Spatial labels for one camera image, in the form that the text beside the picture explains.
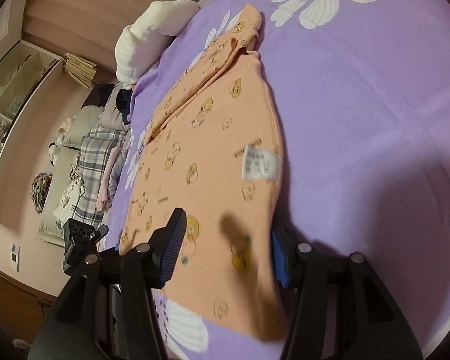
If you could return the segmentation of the dark navy cloth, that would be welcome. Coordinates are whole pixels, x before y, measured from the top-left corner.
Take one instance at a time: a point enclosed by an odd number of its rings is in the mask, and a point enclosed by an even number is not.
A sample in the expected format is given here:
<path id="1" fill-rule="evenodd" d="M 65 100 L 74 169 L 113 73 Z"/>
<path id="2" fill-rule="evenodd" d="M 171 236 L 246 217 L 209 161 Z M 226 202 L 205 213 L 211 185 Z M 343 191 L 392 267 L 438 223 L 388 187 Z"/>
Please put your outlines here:
<path id="1" fill-rule="evenodd" d="M 124 126 L 130 124 L 129 116 L 131 113 L 131 97 L 132 90 L 121 88 L 116 95 L 116 109 L 122 116 L 122 123 Z"/>

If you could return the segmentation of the orange duck print garment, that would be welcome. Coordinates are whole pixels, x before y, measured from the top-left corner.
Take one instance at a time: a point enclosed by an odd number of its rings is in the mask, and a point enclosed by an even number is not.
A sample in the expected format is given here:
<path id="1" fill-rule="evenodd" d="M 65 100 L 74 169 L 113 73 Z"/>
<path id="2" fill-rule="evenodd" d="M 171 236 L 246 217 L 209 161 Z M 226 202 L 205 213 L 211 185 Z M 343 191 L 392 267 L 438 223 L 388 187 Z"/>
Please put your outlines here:
<path id="1" fill-rule="evenodd" d="M 173 209 L 187 215 L 165 293 L 203 318 L 261 341 L 286 322 L 271 257 L 283 151 L 247 5 L 155 108 L 120 252 L 147 242 Z"/>

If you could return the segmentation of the white plush pillow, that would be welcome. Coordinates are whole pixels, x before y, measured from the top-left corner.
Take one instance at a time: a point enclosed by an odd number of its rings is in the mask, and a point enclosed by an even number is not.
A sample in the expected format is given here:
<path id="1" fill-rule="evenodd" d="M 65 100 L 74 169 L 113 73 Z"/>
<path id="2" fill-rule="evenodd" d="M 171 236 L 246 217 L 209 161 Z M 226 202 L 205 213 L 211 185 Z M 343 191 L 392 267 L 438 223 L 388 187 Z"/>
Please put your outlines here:
<path id="1" fill-rule="evenodd" d="M 152 2 L 115 45 L 116 78 L 132 86 L 161 57 L 200 7 L 192 0 Z"/>

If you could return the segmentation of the plaid grey cloth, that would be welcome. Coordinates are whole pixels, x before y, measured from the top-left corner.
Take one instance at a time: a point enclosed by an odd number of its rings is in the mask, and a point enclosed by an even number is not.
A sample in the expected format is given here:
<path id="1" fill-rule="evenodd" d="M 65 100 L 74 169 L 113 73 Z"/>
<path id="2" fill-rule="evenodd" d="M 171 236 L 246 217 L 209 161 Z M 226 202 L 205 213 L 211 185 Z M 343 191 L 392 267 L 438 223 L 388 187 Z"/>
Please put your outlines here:
<path id="1" fill-rule="evenodd" d="M 83 192 L 74 207 L 73 219 L 94 228 L 101 225 L 103 212 L 97 210 L 101 180 L 111 151 L 114 147 L 123 146 L 126 135 L 126 131 L 97 125 L 83 137 L 78 163 Z"/>

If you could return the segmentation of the purple floral bed sheet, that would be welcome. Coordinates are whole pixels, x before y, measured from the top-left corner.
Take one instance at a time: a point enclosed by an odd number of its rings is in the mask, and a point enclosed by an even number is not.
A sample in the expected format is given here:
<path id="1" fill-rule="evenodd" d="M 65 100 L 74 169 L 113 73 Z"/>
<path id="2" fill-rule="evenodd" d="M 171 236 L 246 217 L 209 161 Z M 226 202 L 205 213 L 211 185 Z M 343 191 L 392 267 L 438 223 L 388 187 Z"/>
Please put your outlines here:
<path id="1" fill-rule="evenodd" d="M 273 217 L 324 254 L 360 253 L 429 356 L 450 330 L 450 5 L 447 0 L 212 0 L 140 77 L 109 215 L 120 248 L 144 138 L 182 74 L 251 5 L 280 125 Z M 154 295 L 180 359 L 277 359 L 263 341 Z"/>

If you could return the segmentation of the beige curtain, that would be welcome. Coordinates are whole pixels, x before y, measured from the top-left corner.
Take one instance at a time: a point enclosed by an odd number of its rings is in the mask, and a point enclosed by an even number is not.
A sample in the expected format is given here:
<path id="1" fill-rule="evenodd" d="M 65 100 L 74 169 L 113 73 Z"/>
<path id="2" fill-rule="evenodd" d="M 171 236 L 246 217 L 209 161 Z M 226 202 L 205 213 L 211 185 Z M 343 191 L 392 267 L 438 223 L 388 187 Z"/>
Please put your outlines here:
<path id="1" fill-rule="evenodd" d="M 22 38 L 56 55 L 79 55 L 113 73 L 122 29 L 154 1 L 168 0 L 26 0 Z"/>

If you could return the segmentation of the white wall shelf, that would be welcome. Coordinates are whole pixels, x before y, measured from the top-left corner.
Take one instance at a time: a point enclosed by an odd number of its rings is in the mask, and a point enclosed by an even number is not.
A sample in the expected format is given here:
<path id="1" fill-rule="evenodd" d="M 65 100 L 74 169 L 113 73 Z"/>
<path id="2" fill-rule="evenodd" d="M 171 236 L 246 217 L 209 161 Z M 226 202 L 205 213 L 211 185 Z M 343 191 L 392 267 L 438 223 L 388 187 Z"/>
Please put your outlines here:
<path id="1" fill-rule="evenodd" d="M 0 60 L 0 147 L 26 130 L 62 65 L 63 57 L 23 40 Z"/>

